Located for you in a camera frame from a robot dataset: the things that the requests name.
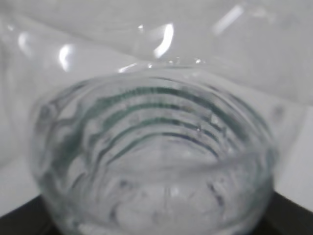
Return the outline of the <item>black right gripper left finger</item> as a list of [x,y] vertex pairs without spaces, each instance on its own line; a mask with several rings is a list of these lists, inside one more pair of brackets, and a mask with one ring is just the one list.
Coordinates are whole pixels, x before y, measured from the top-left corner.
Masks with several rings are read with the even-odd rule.
[[56,235],[53,224],[40,196],[0,218],[1,235]]

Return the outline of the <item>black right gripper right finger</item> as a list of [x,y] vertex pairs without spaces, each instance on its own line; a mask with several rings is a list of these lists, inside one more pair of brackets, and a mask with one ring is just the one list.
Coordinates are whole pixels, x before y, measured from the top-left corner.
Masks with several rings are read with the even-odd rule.
[[259,224],[259,234],[313,235],[313,213],[276,192]]

